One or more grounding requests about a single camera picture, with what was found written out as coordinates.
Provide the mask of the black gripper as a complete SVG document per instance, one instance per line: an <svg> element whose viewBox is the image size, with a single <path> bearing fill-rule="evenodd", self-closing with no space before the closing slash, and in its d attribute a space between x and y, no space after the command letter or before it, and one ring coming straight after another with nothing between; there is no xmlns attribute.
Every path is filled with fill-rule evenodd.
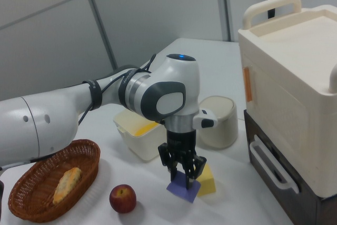
<svg viewBox="0 0 337 225"><path fill-rule="evenodd" d="M180 154L183 157L182 166L185 172L185 187L189 190L194 180L203 172L207 159L203 156L196 155L196 130L185 133L176 133L167 131L167 143L162 143L158 147L158 152L163 166L166 166L170 172L171 181L177 175L177 164Z"/></svg>

